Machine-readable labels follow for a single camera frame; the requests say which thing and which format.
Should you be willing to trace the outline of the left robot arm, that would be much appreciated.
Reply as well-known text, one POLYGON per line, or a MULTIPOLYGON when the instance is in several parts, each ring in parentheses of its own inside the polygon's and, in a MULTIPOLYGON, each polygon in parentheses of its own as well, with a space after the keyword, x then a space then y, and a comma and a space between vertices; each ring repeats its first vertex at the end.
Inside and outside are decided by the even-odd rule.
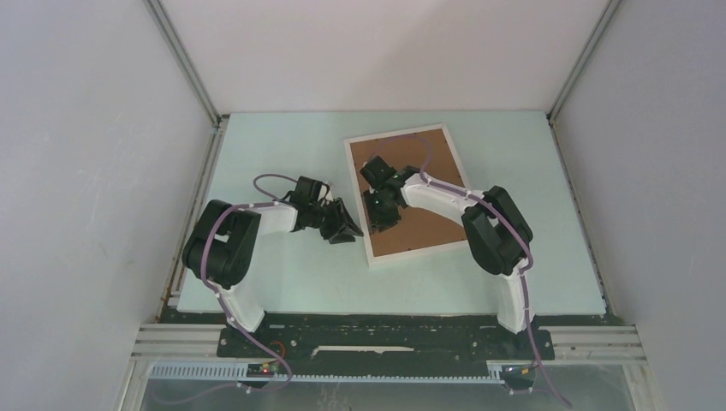
POLYGON ((181 255, 183 265, 214 294, 228 323, 241 330, 238 346, 254 357, 271 345, 270 332, 260 327, 265 309, 246 279, 258 238, 316 229, 336 245, 364 235, 342 199, 333 197, 330 184, 305 176, 294 182, 292 190, 268 202, 210 200, 181 255))

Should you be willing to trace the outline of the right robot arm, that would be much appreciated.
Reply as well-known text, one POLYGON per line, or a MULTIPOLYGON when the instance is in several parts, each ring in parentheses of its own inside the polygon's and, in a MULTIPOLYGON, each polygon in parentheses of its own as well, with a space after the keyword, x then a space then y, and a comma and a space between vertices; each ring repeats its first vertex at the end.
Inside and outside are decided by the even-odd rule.
POLYGON ((413 166, 396 170, 376 156, 360 174, 369 188, 362 199, 372 232, 397 225, 402 210, 422 209, 458 223, 478 266, 497 279, 497 321, 504 328, 497 344, 510 358, 533 345, 533 320, 526 273, 533 265, 533 232, 509 193, 499 186, 469 190, 434 178, 413 166))

